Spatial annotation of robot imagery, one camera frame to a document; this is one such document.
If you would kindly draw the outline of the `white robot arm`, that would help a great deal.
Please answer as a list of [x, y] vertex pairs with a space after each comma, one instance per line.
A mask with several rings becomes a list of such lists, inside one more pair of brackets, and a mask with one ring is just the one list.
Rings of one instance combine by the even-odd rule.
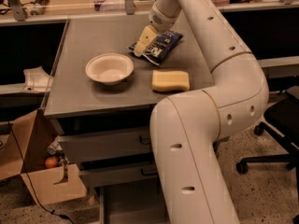
[[263, 114], [265, 75], [211, 0], [156, 0], [140, 36], [141, 55], [185, 15], [214, 84], [168, 96], [152, 110], [150, 139], [171, 224], [240, 224], [213, 149]]

